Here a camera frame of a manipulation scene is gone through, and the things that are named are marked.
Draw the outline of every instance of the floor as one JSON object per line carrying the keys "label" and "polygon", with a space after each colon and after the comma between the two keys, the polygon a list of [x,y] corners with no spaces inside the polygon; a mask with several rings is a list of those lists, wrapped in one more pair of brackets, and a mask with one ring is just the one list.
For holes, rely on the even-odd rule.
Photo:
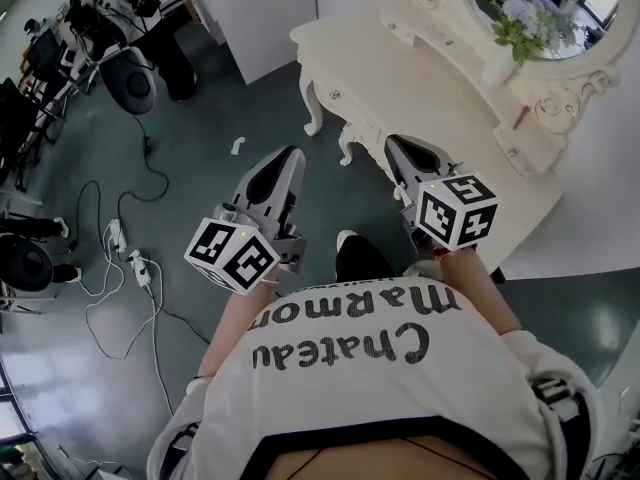
{"label": "floor", "polygon": [[[228,50],[216,46],[203,29],[179,31],[179,40],[199,75],[197,95],[172,103],[159,84],[154,109],[142,117],[151,136],[152,167],[171,185],[158,202],[128,198],[123,219],[131,248],[158,261],[164,272],[165,306],[212,335],[228,292],[214,286],[182,258],[200,220],[232,194],[241,175],[265,154],[286,144],[307,157],[303,194],[292,221],[308,238],[299,276],[284,280],[283,292],[325,283],[333,275],[334,241],[341,229],[366,235],[400,272],[411,248],[386,176],[357,150],[348,168],[337,137],[343,123],[325,120],[314,139],[303,132],[308,114],[298,91],[294,63],[245,86]],[[246,137],[238,156],[233,141]],[[116,216],[118,195],[128,189],[153,196],[162,180],[145,170],[137,123],[97,86],[76,96],[60,130],[33,174],[30,193],[42,197],[44,216],[63,215],[73,228],[76,198],[95,179],[101,188],[102,229]],[[92,290],[102,285],[105,262],[97,238],[97,197],[87,189],[79,205],[78,248],[68,258],[84,271]],[[328,213],[329,208],[335,213]],[[49,244],[64,249],[61,240]],[[141,322],[151,314],[149,297],[137,286],[130,267],[123,288],[92,308],[92,327],[111,354],[121,354]],[[523,324],[549,345],[576,360],[600,384],[613,368],[640,316],[638,271],[581,278],[509,282],[503,292]],[[117,285],[117,275],[109,287]],[[157,278],[154,290],[159,289]],[[3,319],[2,359],[25,415],[39,434],[54,467],[64,478],[82,478],[89,466],[72,463],[57,451],[83,460],[116,461],[135,478],[144,478],[147,453],[169,414],[155,375],[150,332],[126,360],[101,355],[85,324],[83,311],[94,302],[76,285],[57,289],[55,301],[33,308],[41,316]],[[195,375],[205,345],[183,323],[159,318],[158,350],[162,375],[175,408]]]}

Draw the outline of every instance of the vase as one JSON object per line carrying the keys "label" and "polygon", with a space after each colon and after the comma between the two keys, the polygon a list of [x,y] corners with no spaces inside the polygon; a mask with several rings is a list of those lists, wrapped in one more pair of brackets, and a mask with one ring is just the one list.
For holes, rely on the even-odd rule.
{"label": "vase", "polygon": [[507,81],[517,67],[511,47],[498,46],[485,62],[482,81],[489,88],[498,87]]}

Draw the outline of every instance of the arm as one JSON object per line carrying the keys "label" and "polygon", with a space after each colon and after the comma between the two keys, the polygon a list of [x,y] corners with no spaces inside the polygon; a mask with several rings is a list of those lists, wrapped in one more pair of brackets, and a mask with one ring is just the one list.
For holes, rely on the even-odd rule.
{"label": "arm", "polygon": [[258,283],[247,295],[231,294],[211,345],[200,363],[198,377],[213,377],[254,318],[276,300],[279,276],[280,268],[276,266],[266,277],[267,280],[276,281],[275,283]]}
{"label": "arm", "polygon": [[440,260],[443,281],[471,301],[499,335],[522,329],[473,249],[461,249]]}

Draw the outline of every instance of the shoe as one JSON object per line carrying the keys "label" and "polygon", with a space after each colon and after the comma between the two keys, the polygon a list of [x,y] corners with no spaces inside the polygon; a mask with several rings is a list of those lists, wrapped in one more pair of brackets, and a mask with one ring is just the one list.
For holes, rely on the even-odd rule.
{"label": "shoe", "polygon": [[76,269],[76,277],[74,277],[73,279],[69,279],[67,283],[77,283],[78,281],[80,281],[80,279],[82,279],[82,270],[80,270],[78,267],[74,268]]}
{"label": "shoe", "polygon": [[356,233],[355,231],[351,231],[350,229],[345,229],[344,231],[340,231],[340,233],[338,233],[338,240],[337,240],[338,252],[340,252],[340,249],[342,248],[342,244],[344,243],[344,241],[350,236],[358,236],[358,233]]}
{"label": "shoe", "polygon": [[53,219],[53,222],[57,222],[62,226],[62,233],[60,233],[60,236],[62,238],[69,238],[69,226],[67,226],[67,223],[64,221],[64,219],[62,217],[56,217],[55,219]]}

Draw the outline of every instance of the vanity table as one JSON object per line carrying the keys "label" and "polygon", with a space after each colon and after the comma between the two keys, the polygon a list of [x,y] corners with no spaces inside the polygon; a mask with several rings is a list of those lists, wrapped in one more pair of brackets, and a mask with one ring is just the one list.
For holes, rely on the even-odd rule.
{"label": "vanity table", "polygon": [[[322,107],[339,115],[346,121],[340,163],[348,166],[360,144],[392,182],[391,135],[443,150],[460,172],[479,173],[500,197],[492,233],[478,246],[491,272],[560,199],[553,163],[590,96],[619,81],[614,61],[635,29],[637,4],[620,0],[606,46],[529,61],[496,87],[482,75],[497,46],[470,0],[388,0],[297,27],[291,38],[311,114],[305,132],[318,133]],[[395,182],[392,190],[412,204]]]}

